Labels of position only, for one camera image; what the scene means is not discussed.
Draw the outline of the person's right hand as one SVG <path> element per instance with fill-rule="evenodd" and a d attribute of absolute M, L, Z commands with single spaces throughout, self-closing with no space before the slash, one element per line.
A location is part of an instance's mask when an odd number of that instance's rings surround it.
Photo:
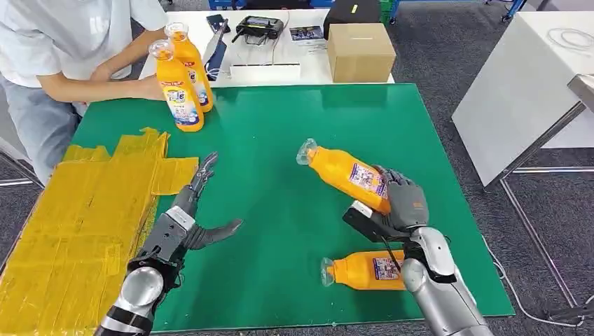
<path fill-rule="evenodd" d="M 137 81 L 137 98 L 165 101 L 163 89 L 156 75 L 147 76 Z"/>

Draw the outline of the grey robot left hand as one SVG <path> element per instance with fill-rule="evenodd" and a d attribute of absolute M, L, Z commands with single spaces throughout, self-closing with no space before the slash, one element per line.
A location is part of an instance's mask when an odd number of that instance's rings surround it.
<path fill-rule="evenodd" d="M 214 175 L 213 167 L 218 160 L 219 154 L 214 151 L 199 161 L 198 168 L 190 183 L 185 185 L 174 198 L 172 206 L 178 206 L 191 218 L 195 217 L 198 209 L 198 200 L 205 189 L 206 183 Z M 204 228 L 199 224 L 193 224 L 189 229 L 183 246 L 188 250 L 203 249 L 210 244 L 222 241 L 233 236 L 243 220 L 235 218 L 224 226 L 216 228 Z"/>

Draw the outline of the person's left hand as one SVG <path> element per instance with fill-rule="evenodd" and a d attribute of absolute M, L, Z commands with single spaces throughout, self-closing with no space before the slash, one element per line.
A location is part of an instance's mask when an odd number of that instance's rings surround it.
<path fill-rule="evenodd" d="M 100 82 L 110 81 L 114 72 L 108 64 L 101 64 L 93 71 L 90 80 Z"/>

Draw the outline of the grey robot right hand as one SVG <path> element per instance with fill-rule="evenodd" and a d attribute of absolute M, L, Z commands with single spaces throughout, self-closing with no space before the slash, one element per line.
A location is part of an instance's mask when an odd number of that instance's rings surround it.
<path fill-rule="evenodd" d="M 373 165 L 385 182 L 390 210 L 377 223 L 391 230 L 412 232 L 427 226 L 429 211 L 423 189 L 401 172 Z"/>

